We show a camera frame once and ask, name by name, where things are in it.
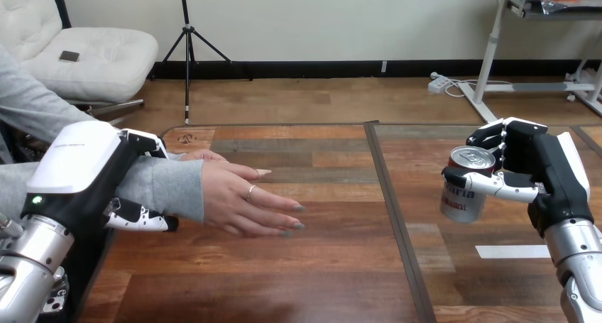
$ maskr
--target wooden table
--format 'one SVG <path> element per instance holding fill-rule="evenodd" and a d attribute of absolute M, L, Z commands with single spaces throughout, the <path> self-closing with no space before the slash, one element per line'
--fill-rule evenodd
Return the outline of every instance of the wooden table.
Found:
<path fill-rule="evenodd" d="M 364 126 L 189 127 L 164 140 L 271 169 L 259 186 L 304 204 L 307 228 L 119 232 L 81 322 L 418 322 Z"/>
<path fill-rule="evenodd" d="M 439 213 L 441 169 L 475 128 L 173 129 L 164 136 L 172 152 L 211 148 L 271 169 L 260 186 L 306 205 L 297 217 L 307 229 L 236 239 L 184 221 L 175 234 L 119 232 L 80 321 L 565 322 L 550 260 L 476 252 L 542 244 L 524 204 L 489 198 L 470 225 Z M 573 138 L 602 216 L 600 158 Z"/>

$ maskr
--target gold ring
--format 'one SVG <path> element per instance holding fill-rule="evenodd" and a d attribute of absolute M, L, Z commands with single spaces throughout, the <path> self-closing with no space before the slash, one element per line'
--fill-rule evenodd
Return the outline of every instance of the gold ring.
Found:
<path fill-rule="evenodd" d="M 246 195 L 247 202 L 251 202 L 251 192 L 253 191 L 253 188 L 255 188 L 255 185 L 252 185 L 251 188 L 248 189 L 248 194 Z"/>

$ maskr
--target cell phone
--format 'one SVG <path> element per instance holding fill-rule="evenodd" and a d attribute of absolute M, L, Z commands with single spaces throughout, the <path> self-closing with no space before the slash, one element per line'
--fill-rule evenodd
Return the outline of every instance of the cell phone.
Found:
<path fill-rule="evenodd" d="M 63 51 L 58 60 L 61 62 L 77 62 L 80 60 L 80 54 L 77 52 Z"/>

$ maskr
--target can lid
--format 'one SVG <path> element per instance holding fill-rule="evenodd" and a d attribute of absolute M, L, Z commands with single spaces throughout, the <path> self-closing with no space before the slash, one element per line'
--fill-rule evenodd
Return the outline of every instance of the can lid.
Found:
<path fill-rule="evenodd" d="M 451 151 L 451 159 L 465 168 L 487 169 L 496 164 L 496 157 L 480 147 L 462 146 Z"/>

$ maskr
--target chair cushion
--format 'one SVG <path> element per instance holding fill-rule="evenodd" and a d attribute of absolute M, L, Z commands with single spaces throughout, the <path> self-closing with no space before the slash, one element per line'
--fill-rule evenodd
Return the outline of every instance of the chair cushion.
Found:
<path fill-rule="evenodd" d="M 0 0 L 0 43 L 20 61 L 35 57 L 61 28 L 55 0 Z"/>
<path fill-rule="evenodd" d="M 61 53 L 80 54 L 61 62 Z M 68 28 L 23 66 L 48 89 L 66 100 L 124 102 L 142 87 L 158 54 L 148 33 L 120 28 Z"/>

